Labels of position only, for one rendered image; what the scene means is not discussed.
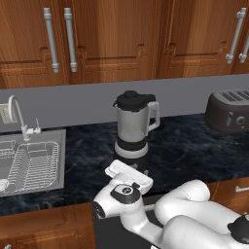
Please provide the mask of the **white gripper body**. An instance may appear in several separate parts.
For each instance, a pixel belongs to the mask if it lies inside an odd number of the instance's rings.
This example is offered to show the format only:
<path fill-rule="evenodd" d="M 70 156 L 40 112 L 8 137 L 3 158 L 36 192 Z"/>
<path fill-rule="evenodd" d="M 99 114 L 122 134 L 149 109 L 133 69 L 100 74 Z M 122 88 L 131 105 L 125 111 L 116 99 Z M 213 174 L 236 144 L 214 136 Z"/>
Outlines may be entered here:
<path fill-rule="evenodd" d="M 138 190 L 142 195 L 149 192 L 154 184 L 154 180 L 141 173 L 140 171 L 130 167 L 129 165 L 121 162 L 120 160 L 114 160 L 106 169 L 105 173 L 111 178 L 119 176 L 121 182 L 132 185 L 135 183 L 138 186 Z"/>

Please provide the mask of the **grey and black blender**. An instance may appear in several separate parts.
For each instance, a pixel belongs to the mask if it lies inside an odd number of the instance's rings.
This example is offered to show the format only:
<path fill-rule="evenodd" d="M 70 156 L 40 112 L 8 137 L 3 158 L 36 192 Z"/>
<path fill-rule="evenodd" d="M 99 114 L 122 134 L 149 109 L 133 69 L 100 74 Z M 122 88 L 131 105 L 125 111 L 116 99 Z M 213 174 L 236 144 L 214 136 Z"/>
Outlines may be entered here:
<path fill-rule="evenodd" d="M 115 105 L 118 115 L 118 136 L 114 159 L 138 171 L 149 170 L 148 133 L 160 126 L 160 109 L 157 101 L 149 102 L 138 112 L 125 111 Z"/>

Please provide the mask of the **black blender lid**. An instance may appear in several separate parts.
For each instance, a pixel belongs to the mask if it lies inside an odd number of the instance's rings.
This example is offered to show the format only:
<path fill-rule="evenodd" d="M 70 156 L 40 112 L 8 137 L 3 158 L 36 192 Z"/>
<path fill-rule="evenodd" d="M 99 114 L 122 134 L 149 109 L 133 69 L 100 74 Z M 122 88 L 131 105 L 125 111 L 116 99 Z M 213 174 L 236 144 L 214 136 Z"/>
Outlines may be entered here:
<path fill-rule="evenodd" d="M 149 102 L 154 102 L 155 100 L 156 96 L 154 94 L 140 94 L 135 90 L 126 90 L 117 97 L 113 106 L 124 111 L 139 112 Z"/>

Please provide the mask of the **black dishwasher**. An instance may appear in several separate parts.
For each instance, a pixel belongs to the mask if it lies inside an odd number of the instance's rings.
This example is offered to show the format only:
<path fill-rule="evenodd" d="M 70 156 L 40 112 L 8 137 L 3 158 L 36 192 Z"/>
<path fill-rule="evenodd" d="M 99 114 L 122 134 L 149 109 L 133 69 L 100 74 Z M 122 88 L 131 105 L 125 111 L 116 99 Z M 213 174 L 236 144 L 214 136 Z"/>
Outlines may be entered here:
<path fill-rule="evenodd" d="M 119 217 L 99 219 L 92 212 L 95 249 L 151 249 L 152 244 L 127 231 Z"/>

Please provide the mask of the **steel sink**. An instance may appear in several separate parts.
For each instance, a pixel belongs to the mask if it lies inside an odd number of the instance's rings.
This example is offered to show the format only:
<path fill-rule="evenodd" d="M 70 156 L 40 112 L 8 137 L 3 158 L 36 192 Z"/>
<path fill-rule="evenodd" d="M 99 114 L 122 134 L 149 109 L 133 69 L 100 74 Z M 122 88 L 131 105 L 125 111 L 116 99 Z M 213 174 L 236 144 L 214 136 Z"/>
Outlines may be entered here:
<path fill-rule="evenodd" d="M 12 167 L 18 146 L 28 143 L 55 142 L 58 144 L 58 167 L 56 179 L 50 187 L 38 191 L 26 191 L 12 194 L 0 193 L 0 197 L 16 196 L 43 191 L 64 188 L 64 166 L 65 166 L 65 138 L 66 130 L 43 131 L 39 135 L 33 135 L 29 141 L 24 141 L 21 134 L 8 134 L 0 136 L 0 179 L 7 179 Z"/>

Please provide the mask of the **wooden base cupboard door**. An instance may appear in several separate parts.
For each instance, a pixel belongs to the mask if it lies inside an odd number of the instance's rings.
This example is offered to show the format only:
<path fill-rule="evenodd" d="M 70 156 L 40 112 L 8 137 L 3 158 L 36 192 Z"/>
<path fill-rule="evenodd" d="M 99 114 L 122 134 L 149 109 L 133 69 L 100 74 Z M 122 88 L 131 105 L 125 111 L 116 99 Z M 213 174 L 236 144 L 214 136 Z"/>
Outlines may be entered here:
<path fill-rule="evenodd" d="M 91 206 L 1 216 L 0 249 L 95 249 Z"/>

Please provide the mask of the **wooden drawer front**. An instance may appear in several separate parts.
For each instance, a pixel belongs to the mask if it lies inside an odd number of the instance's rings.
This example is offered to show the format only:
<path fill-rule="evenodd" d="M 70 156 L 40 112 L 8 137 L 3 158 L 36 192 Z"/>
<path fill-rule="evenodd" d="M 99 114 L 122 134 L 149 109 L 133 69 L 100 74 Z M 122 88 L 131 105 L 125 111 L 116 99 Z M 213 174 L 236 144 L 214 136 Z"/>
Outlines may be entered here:
<path fill-rule="evenodd" d="M 239 213 L 249 213 L 249 191 L 236 193 L 235 186 L 249 187 L 249 177 L 208 183 L 210 199 Z"/>

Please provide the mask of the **dark grey toaster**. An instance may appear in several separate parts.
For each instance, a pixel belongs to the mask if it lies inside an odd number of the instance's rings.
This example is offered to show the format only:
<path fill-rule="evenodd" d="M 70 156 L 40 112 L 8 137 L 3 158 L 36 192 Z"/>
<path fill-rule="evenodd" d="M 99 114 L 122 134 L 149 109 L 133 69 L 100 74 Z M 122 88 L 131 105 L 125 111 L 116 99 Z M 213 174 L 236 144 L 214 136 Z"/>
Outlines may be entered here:
<path fill-rule="evenodd" d="M 208 98 L 205 120 L 222 133 L 249 131 L 249 90 L 225 89 L 212 92 Z"/>

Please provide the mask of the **white sink tap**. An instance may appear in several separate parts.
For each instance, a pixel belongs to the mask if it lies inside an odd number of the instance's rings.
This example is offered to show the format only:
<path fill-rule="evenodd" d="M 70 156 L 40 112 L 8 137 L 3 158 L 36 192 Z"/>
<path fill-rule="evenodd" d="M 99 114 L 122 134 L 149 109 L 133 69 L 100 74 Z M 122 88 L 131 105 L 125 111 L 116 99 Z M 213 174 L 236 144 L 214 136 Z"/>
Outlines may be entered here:
<path fill-rule="evenodd" d="M 8 101 L 8 112 L 9 112 L 11 122 L 14 121 L 14 109 L 17 109 L 18 111 L 18 117 L 19 117 L 19 121 L 21 124 L 21 133 L 22 133 L 24 141 L 29 141 L 32 135 L 42 133 L 42 128 L 38 124 L 39 121 L 36 121 L 37 123 L 36 128 L 29 128 L 27 126 L 27 124 L 24 122 L 17 97 L 15 95 L 11 95 Z"/>

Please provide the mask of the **white wall socket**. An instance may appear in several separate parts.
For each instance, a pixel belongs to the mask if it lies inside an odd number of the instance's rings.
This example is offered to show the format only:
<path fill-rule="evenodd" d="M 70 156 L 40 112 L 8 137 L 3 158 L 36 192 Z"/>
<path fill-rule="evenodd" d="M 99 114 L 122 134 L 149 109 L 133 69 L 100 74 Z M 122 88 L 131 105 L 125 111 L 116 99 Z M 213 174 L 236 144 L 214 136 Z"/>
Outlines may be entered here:
<path fill-rule="evenodd" d="M 0 104 L 0 116 L 5 125 L 7 124 L 16 124 L 18 122 L 16 113 L 13 113 L 13 118 L 10 119 L 8 104 Z"/>

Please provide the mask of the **wooden wall cupboard door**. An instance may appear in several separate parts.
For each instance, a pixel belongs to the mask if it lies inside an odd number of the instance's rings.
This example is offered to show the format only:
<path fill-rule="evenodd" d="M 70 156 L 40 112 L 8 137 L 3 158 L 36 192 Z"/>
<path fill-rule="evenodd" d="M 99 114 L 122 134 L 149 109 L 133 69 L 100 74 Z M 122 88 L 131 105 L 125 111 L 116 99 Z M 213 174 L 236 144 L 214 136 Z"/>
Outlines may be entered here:
<path fill-rule="evenodd" d="M 78 72 L 68 83 L 150 80 L 155 76 L 161 0 L 58 0 L 70 8 Z M 70 64 L 68 44 L 65 63 Z"/>
<path fill-rule="evenodd" d="M 247 53 L 247 58 L 244 63 L 240 63 L 239 55 L 243 53 L 247 37 L 249 35 L 249 0 L 241 0 L 241 6 L 246 8 L 246 16 L 242 23 L 240 29 L 239 38 L 237 40 L 236 49 L 232 65 L 231 73 L 232 74 L 248 74 L 249 73 L 249 51 Z"/>
<path fill-rule="evenodd" d="M 238 13 L 249 0 L 161 0 L 156 77 L 228 75 Z"/>
<path fill-rule="evenodd" d="M 53 16 L 59 72 L 54 73 L 44 20 Z M 66 85 L 58 0 L 0 0 L 0 89 Z"/>

